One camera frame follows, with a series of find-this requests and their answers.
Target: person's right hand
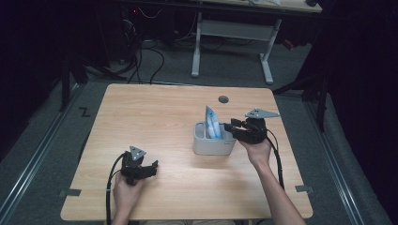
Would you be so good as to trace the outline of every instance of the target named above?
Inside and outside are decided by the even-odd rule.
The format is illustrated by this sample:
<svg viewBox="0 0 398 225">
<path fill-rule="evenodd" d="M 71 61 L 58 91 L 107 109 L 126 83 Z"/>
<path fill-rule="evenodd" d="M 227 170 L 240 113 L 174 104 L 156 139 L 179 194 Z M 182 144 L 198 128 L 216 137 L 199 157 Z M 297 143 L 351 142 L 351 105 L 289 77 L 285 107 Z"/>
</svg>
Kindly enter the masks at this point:
<svg viewBox="0 0 398 225">
<path fill-rule="evenodd" d="M 255 168 L 258 168 L 259 166 L 269 166 L 271 144 L 267 139 L 263 140 L 261 143 L 256 144 L 242 141 L 239 142 L 246 148 L 249 161 Z"/>
</svg>

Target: wrist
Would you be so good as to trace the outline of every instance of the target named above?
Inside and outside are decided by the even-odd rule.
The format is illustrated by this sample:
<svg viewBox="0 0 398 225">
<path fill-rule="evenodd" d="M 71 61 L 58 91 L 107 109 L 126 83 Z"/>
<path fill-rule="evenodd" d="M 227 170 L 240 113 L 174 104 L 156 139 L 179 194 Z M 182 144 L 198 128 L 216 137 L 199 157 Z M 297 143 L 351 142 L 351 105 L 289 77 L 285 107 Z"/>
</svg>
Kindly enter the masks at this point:
<svg viewBox="0 0 398 225">
<path fill-rule="evenodd" d="M 127 225 L 130 220 L 130 211 L 127 210 L 117 210 L 112 225 Z"/>
</svg>

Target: white basket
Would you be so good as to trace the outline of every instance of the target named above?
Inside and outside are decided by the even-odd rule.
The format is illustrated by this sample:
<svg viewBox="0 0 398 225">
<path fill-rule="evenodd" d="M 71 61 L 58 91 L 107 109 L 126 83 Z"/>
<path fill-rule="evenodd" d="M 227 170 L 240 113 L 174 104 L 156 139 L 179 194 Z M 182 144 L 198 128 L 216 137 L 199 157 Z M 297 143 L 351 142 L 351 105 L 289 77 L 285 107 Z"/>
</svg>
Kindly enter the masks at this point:
<svg viewBox="0 0 398 225">
<path fill-rule="evenodd" d="M 193 129 L 193 152 L 198 155 L 228 156 L 237 141 L 232 134 L 225 131 L 220 124 L 222 139 L 210 139 L 206 129 L 206 122 L 199 122 Z"/>
</svg>

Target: table leg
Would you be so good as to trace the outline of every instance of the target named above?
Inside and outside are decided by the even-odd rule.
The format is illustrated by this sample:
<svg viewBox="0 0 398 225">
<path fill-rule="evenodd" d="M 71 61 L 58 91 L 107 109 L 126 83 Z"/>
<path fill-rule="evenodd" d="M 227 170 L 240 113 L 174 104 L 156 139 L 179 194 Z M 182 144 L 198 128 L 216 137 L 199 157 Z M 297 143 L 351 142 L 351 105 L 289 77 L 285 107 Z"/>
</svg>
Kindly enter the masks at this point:
<svg viewBox="0 0 398 225">
<path fill-rule="evenodd" d="M 269 64 L 268 64 L 268 58 L 272 50 L 272 46 L 275 42 L 275 38 L 278 35 L 279 27 L 281 26 L 281 19 L 278 19 L 272 29 L 270 39 L 268 41 L 267 49 L 265 53 L 260 53 L 260 60 L 261 60 L 261 65 L 263 66 L 263 72 L 264 76 L 266 78 L 266 83 L 267 84 L 273 84 L 273 79 L 272 79 L 272 74 L 271 71 L 269 70 Z"/>
<path fill-rule="evenodd" d="M 198 12 L 198 22 L 196 25 L 196 45 L 195 52 L 193 53 L 193 62 L 192 62 L 192 76 L 199 76 L 199 67 L 200 67 L 200 37 L 202 32 L 202 13 Z"/>
</svg>

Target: round hole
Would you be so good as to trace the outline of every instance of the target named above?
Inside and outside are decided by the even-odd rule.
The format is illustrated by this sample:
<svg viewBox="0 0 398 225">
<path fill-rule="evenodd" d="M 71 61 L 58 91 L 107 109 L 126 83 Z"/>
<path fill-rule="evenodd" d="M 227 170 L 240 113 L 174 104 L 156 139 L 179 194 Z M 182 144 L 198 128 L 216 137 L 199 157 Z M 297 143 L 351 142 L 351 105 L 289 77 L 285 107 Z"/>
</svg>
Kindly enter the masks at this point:
<svg viewBox="0 0 398 225">
<path fill-rule="evenodd" d="M 220 96 L 219 97 L 219 102 L 222 104 L 228 103 L 229 98 L 227 96 Z"/>
</svg>

